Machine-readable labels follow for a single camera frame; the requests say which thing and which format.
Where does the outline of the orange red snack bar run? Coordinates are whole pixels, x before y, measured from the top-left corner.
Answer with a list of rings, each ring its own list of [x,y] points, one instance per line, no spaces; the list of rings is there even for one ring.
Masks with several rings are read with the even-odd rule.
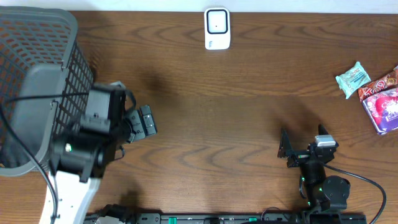
[[[358,89],[359,100],[362,102],[366,98],[375,95],[376,93],[387,90],[397,85],[397,70],[391,71],[382,78],[370,82]]]

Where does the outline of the teal wet wipes packet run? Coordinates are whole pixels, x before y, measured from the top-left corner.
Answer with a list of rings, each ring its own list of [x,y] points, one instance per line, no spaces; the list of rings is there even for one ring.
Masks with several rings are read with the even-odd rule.
[[[336,76],[335,80],[346,99],[349,99],[356,90],[371,81],[360,62],[356,62],[347,72]]]

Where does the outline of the purple red snack packet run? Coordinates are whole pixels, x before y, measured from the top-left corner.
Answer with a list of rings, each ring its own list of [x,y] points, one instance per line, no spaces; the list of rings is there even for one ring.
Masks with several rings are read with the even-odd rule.
[[[362,105],[378,134],[397,129],[397,88],[369,96]]]

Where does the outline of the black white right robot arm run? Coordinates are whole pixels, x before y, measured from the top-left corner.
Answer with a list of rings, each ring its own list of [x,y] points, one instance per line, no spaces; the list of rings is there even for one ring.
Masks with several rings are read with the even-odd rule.
[[[347,209],[350,182],[337,175],[327,176],[325,172],[325,166],[335,158],[338,147],[338,142],[321,124],[314,142],[302,150],[294,149],[287,131],[281,130],[277,157],[286,159],[288,168],[300,169],[299,191],[308,200],[310,208],[319,212]]]

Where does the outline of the grey plastic basket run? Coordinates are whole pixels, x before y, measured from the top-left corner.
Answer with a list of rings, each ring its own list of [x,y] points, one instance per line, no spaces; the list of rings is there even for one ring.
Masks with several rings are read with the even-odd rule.
[[[86,108],[94,76],[61,9],[1,7],[1,104],[44,170],[49,142]]]

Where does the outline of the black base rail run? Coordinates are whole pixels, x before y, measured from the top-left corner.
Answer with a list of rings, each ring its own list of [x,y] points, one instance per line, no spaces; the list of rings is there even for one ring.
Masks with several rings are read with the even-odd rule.
[[[261,214],[248,213],[208,213],[208,214],[178,214],[149,213],[133,211],[120,205],[107,205],[96,213],[89,214],[83,220],[84,224],[129,223],[129,224],[240,224],[240,223],[339,223],[364,224],[364,215],[323,213],[312,214],[308,218],[304,212],[291,213],[275,207],[264,210]]]

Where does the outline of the white barcode scanner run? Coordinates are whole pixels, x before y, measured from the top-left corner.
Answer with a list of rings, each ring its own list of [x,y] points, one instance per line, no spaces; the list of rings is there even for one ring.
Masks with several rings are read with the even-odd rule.
[[[226,50],[231,43],[230,13],[224,7],[208,8],[204,12],[205,48]]]

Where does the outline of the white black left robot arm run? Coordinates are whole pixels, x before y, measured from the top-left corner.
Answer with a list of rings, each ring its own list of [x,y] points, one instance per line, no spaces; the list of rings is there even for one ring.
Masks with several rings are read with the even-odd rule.
[[[50,143],[41,223],[83,223],[103,179],[125,144],[157,134],[150,106],[136,108],[121,82],[91,87],[84,112]]]

